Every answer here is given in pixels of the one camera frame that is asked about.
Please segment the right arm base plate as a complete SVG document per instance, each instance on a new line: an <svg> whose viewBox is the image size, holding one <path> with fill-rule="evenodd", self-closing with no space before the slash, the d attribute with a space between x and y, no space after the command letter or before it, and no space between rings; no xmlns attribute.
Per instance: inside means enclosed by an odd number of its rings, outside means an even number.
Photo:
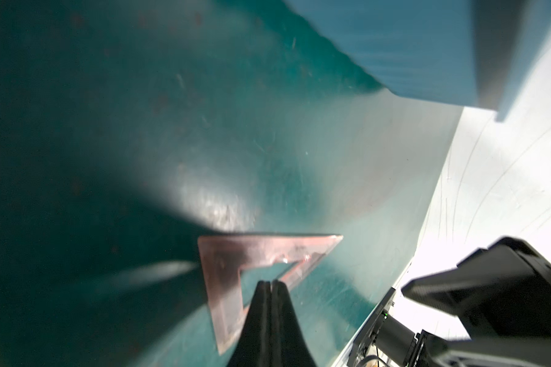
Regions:
<svg viewBox="0 0 551 367"><path fill-rule="evenodd" d="M388 316L395 294L396 289L391 287L364 322L364 325L351 344L346 366L355 367L366 356L367 351L374 344L382 324Z"/></svg>

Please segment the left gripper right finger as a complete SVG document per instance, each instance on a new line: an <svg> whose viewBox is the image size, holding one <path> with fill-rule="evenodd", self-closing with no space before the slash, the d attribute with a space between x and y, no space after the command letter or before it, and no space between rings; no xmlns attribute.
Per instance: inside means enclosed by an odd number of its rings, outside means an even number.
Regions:
<svg viewBox="0 0 551 367"><path fill-rule="evenodd" d="M280 367L316 366L285 283L273 281L270 304L270 365Z"/></svg>

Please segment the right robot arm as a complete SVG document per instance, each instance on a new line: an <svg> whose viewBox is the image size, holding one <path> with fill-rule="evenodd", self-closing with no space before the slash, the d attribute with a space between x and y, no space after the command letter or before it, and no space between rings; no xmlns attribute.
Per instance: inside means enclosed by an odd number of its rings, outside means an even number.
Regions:
<svg viewBox="0 0 551 367"><path fill-rule="evenodd" d="M521 239L500 238L402 294L457 317L469 338L413 333L385 315L373 343L398 366L551 366L551 263Z"/></svg>

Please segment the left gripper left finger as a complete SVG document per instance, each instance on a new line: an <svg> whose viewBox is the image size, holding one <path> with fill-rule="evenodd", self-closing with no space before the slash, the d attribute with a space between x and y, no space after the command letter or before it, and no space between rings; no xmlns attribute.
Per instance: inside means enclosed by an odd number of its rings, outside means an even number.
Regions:
<svg viewBox="0 0 551 367"><path fill-rule="evenodd" d="M271 366L271 306L271 283L260 281L228 366Z"/></svg>

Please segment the brown tall triangle ruler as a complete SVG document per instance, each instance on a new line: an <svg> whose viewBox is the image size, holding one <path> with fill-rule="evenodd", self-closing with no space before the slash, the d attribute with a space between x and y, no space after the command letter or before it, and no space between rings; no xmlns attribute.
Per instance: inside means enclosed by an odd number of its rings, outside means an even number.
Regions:
<svg viewBox="0 0 551 367"><path fill-rule="evenodd" d="M217 351L238 341L249 307L243 302L241 275L276 264L292 267L279 280L293 289L336 246L342 235L208 235L197 240Z"/></svg>

